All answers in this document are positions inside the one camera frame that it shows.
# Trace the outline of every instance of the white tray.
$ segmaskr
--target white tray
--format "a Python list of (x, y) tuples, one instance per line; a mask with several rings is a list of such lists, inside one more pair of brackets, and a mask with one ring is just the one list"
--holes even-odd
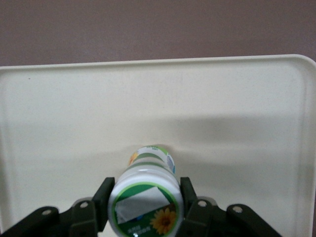
[(2, 67), (1, 229), (44, 205), (65, 211), (161, 144), (198, 195), (311, 236), (315, 77), (300, 55)]

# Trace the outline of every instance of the plastic bottle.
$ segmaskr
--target plastic bottle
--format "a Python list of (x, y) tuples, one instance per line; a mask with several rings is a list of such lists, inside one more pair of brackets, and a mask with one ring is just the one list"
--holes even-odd
[(183, 219), (175, 165), (163, 148), (135, 152), (111, 193), (108, 217), (119, 237), (173, 237)]

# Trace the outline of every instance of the yellow flower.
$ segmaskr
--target yellow flower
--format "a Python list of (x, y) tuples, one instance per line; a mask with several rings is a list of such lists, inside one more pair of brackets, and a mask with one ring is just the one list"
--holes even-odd
[(133, 163), (133, 161), (138, 157), (138, 153), (135, 152), (134, 154), (132, 154), (132, 156), (129, 159), (129, 163), (128, 165), (131, 165)]
[(150, 224), (153, 226), (154, 229), (156, 229), (156, 232), (161, 234), (168, 233), (176, 221), (177, 214), (174, 211), (170, 211), (169, 208), (167, 208), (165, 211), (162, 209), (159, 211), (156, 211), (155, 218), (151, 219)]

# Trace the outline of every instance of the green label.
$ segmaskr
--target green label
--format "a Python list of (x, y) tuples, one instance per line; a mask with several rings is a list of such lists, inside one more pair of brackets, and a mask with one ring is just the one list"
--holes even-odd
[[(116, 204), (126, 198), (140, 194), (153, 187), (157, 187), (169, 204), (144, 213), (132, 220), (118, 224)], [(154, 183), (137, 183), (126, 187), (117, 196), (112, 206), (112, 216), (116, 227), (127, 237), (162, 237), (168, 235), (178, 221), (179, 207), (174, 196), (165, 188)]]

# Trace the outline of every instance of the screw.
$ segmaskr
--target screw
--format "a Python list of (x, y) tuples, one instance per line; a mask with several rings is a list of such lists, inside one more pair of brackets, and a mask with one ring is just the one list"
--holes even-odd
[(41, 214), (42, 214), (43, 216), (47, 216), (47, 215), (49, 215), (50, 213), (51, 213), (51, 210), (50, 210), (50, 209), (47, 209), (47, 210), (43, 211)]
[(198, 204), (200, 207), (206, 207), (206, 206), (207, 206), (206, 201), (203, 201), (203, 200), (199, 201), (197, 204)]
[(88, 202), (84, 201), (83, 203), (80, 204), (80, 208), (85, 208), (89, 205)]
[(242, 213), (242, 212), (243, 212), (243, 210), (242, 210), (242, 208), (241, 208), (240, 206), (234, 206), (234, 207), (233, 207), (233, 210), (234, 210), (235, 212), (237, 212), (237, 213)]

